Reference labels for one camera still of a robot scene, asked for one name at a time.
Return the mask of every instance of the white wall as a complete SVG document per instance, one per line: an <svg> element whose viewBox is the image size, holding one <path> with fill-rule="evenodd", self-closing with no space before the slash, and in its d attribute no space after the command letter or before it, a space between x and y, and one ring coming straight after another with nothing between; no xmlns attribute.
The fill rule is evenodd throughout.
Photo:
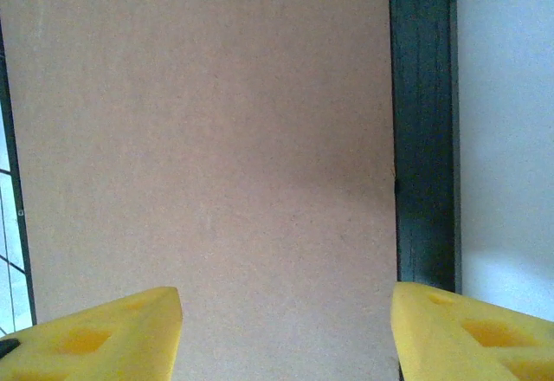
<svg viewBox="0 0 554 381"><path fill-rule="evenodd" d="M554 0L460 0L463 293L554 320Z"/></svg>
<svg viewBox="0 0 554 381"><path fill-rule="evenodd" d="M397 379L388 0L0 0L40 321L179 288L174 379Z"/></svg>

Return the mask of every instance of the beige panel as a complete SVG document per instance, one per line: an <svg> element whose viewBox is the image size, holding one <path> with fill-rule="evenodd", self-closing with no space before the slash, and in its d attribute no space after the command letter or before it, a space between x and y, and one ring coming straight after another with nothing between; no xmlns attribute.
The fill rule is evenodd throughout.
<svg viewBox="0 0 554 381"><path fill-rule="evenodd" d="M0 0L40 321L175 285L174 379L397 379L388 0Z"/></svg>

